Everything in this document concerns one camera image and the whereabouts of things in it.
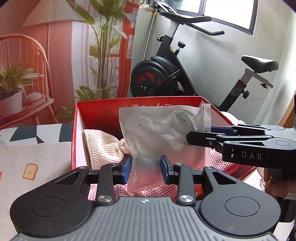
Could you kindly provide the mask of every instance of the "black knob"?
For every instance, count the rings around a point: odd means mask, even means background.
[[[162,42],[162,40],[163,40],[163,36],[162,35],[158,35],[157,41]]]
[[[185,43],[183,43],[181,41],[178,42],[178,47],[180,47],[181,49],[184,48],[185,46],[186,46]]]
[[[244,99],[246,99],[246,98],[248,98],[249,94],[250,94],[249,91],[243,91],[243,92],[242,92],[242,97],[243,97]]]
[[[266,84],[261,83],[261,85],[262,85],[263,88],[267,89]]]

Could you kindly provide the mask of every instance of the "human hand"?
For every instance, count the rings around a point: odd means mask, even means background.
[[[265,192],[274,197],[285,197],[288,193],[296,193],[296,180],[285,180],[273,184],[267,168],[264,168],[263,179]]]

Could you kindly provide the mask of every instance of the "bike handlebar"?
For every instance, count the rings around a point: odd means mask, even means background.
[[[181,15],[176,15],[171,12],[166,12],[165,10],[160,10],[159,14],[169,18],[170,20],[176,21],[180,24],[187,24],[187,23],[200,23],[200,22],[210,22],[212,21],[212,18],[209,16],[198,16],[193,18],[185,18]]]
[[[189,27],[192,27],[198,31],[201,31],[202,33],[205,33],[207,35],[211,36],[217,36],[217,35],[223,35],[225,34],[224,31],[217,31],[217,32],[209,32],[201,27],[198,27],[194,25],[193,23],[201,23],[201,22],[210,22],[212,21],[212,18],[209,16],[198,16],[198,17],[192,17],[192,18],[186,18],[181,16],[180,14],[177,13],[177,11],[172,8],[170,5],[167,3],[164,3],[160,0],[151,0],[153,4],[151,5],[152,7],[157,7],[159,14],[172,20],[175,21],[179,24],[185,24]]]
[[[197,30],[199,30],[199,31],[201,31],[201,32],[203,32],[203,33],[205,33],[207,35],[210,35],[210,36],[218,36],[218,35],[225,34],[225,32],[223,30],[217,31],[217,32],[209,32],[209,31],[207,31],[207,30],[205,30],[205,29],[203,29],[201,27],[198,27],[198,26],[192,24],[192,23],[184,23],[184,24],[187,25],[187,26],[189,26],[189,27],[192,27],[194,29],[197,29]]]

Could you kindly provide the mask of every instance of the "beige knitted cloth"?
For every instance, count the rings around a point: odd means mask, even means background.
[[[124,138],[118,140],[100,130],[84,130],[83,140],[93,170],[100,169],[105,164],[119,163],[124,154],[131,154]]]

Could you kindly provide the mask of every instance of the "cardboard box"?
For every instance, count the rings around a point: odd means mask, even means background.
[[[98,129],[114,135],[118,139],[123,138],[118,117],[119,108],[170,105],[200,107],[203,103],[209,104],[209,101],[200,96],[137,97],[78,102],[75,106],[73,122],[72,169],[79,166],[89,166],[87,151],[82,139],[84,129]],[[211,108],[212,126],[233,125],[216,107],[211,105]],[[236,178],[242,178],[254,169],[254,167],[244,165],[241,167],[233,175]]]

